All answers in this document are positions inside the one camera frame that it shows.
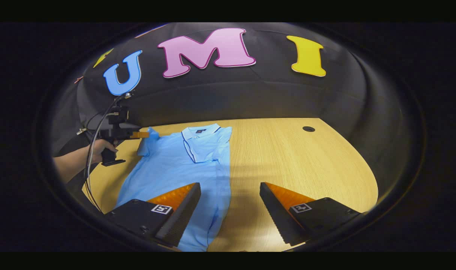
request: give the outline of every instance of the shirt collar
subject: shirt collar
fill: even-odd
[[[213,134],[219,128],[220,128],[220,126],[217,123],[215,123],[215,124],[207,125],[207,126],[188,127],[188,128],[185,128],[181,133],[185,140],[189,140],[191,138],[199,138],[199,137],[204,137],[206,135]],[[197,133],[197,130],[201,130],[201,129],[206,129],[206,130],[203,131],[202,133]]]

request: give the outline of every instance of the table surface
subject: table surface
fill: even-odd
[[[283,251],[285,244],[259,195],[269,182],[315,200],[330,197],[358,212],[375,206],[377,182],[363,157],[336,130],[319,118],[255,118],[154,126],[160,136],[187,127],[217,123],[231,126],[231,202],[218,236],[208,251]],[[303,130],[304,126],[315,129]],[[140,140],[118,146],[126,162],[97,166],[91,192],[103,213],[115,206],[118,192],[141,157]]]

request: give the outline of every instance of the letter m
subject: letter m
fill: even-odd
[[[242,28],[222,28],[213,31],[204,43],[199,43],[187,36],[172,38],[158,45],[165,49],[166,70],[163,77],[173,78],[190,71],[190,67],[183,64],[184,56],[199,69],[208,66],[211,55],[218,50],[218,59],[214,64],[218,67],[250,66],[256,63],[250,57],[243,42]]]

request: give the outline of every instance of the yellow letter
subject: yellow letter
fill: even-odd
[[[291,65],[291,69],[318,77],[326,75],[326,71],[321,67],[320,49],[323,48],[321,44],[297,36],[286,36],[286,38],[296,44],[298,52],[298,60]]]

